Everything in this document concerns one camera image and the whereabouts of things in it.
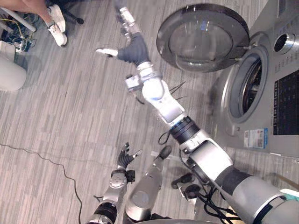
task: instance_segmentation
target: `white pipe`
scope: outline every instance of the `white pipe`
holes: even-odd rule
[[[36,31],[36,28],[29,24],[26,20],[24,20],[22,17],[20,17],[17,13],[7,9],[7,8],[1,8],[3,11],[5,11],[7,14],[11,15],[14,17],[17,21],[19,21],[21,24],[23,24],[25,27],[30,29],[32,32]]]

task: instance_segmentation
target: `chair wheel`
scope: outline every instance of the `chair wheel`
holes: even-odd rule
[[[80,25],[82,25],[82,24],[84,23],[84,20],[83,20],[83,19],[80,19],[80,18],[78,18],[78,19],[77,19],[77,23],[79,23]]]

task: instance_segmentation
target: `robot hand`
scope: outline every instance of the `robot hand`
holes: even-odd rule
[[[123,149],[121,150],[120,154],[118,155],[117,159],[117,165],[118,169],[122,168],[124,170],[127,169],[127,166],[139,155],[141,155],[142,150],[139,150],[137,153],[134,155],[128,155],[129,151],[129,143],[127,142],[124,146]]]
[[[114,0],[116,15],[122,24],[121,31],[130,40],[130,44],[120,50],[97,49],[96,52],[107,57],[116,57],[125,62],[134,63],[138,67],[144,62],[150,62],[150,57],[144,38],[126,5],[126,0]]]

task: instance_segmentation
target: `chair leg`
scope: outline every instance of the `chair leg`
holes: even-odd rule
[[[69,11],[64,7],[64,5],[63,5],[59,0],[52,0],[52,2],[53,2],[54,4],[59,5],[59,7],[60,7],[62,13],[66,14],[67,16],[69,16],[69,17],[73,18],[74,20],[76,20],[76,22],[77,22],[78,24],[83,24],[83,23],[84,23],[84,20],[83,20],[83,19],[74,16],[71,12],[69,12]]]

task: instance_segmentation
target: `sticker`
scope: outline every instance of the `sticker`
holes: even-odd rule
[[[247,130],[244,132],[244,147],[266,148],[268,144],[268,129]]]

